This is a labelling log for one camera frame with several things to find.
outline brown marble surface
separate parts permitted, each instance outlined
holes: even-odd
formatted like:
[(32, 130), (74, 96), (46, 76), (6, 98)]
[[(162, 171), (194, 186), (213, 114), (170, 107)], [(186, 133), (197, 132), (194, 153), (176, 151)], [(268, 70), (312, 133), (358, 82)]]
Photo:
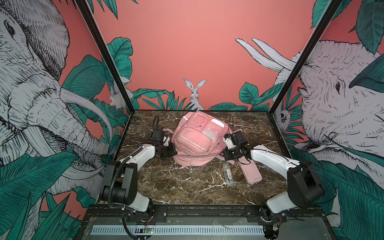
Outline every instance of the brown marble surface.
[[(128, 156), (140, 142), (148, 139), (155, 115), (160, 116), (160, 129), (175, 129), (186, 113), (136, 111), (118, 153), (118, 159)], [(209, 112), (209, 114), (226, 123), (229, 123), (230, 116), (233, 116), (233, 129), (241, 128), (249, 142), (260, 142), (269, 149), (281, 153), (265, 113)], [(176, 169), (172, 158), (160, 160), (155, 157), (138, 172), (138, 191), (152, 198), (156, 204), (260, 204), (286, 190), (286, 181), (283, 177), (263, 164), (256, 165), (263, 180), (250, 185), (245, 180), (238, 163), (230, 164), (235, 185), (228, 187), (223, 184), (222, 161), (219, 159), (214, 159), (201, 167)]]

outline white vent grille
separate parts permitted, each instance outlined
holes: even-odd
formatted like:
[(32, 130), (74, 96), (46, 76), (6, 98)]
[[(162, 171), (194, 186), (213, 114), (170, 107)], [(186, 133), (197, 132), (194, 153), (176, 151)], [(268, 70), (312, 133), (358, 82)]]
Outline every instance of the white vent grille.
[[(149, 225), (143, 233), (144, 225), (127, 226), (131, 233), (140, 235), (264, 235), (263, 226), (258, 225)], [(127, 235), (122, 225), (94, 225), (91, 235)]]

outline white rabbit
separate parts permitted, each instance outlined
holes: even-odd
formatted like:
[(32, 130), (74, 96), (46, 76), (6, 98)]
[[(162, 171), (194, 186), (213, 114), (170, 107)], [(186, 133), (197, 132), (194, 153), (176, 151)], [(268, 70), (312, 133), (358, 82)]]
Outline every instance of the white rabbit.
[(199, 94), (197, 93), (197, 90), (199, 88), (201, 88), (207, 81), (205, 79), (201, 80), (196, 88), (193, 88), (193, 84), (191, 81), (189, 81), (188, 79), (184, 78), (184, 82), (185, 84), (187, 85), (187, 87), (189, 89), (192, 90), (192, 94), (191, 94), (191, 106), (193, 106), (191, 109), (192, 110), (204, 110), (204, 108), (200, 105), (199, 103)]

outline clear plastic container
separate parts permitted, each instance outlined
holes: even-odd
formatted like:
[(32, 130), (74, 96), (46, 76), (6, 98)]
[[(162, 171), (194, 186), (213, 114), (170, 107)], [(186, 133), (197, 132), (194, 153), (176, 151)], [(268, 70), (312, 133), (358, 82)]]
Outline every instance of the clear plastic container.
[(225, 182), (227, 183), (227, 186), (235, 185), (231, 168), (230, 168), (229, 164), (226, 162), (223, 163), (223, 171), (224, 171)]

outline elephant ear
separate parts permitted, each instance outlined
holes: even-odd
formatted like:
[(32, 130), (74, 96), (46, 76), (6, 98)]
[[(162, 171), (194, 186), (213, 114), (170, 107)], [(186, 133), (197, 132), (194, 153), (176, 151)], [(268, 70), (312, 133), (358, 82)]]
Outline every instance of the elephant ear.
[(52, 0), (0, 0), (0, 6), (16, 19), (45, 69), (58, 80), (70, 40), (63, 17)]

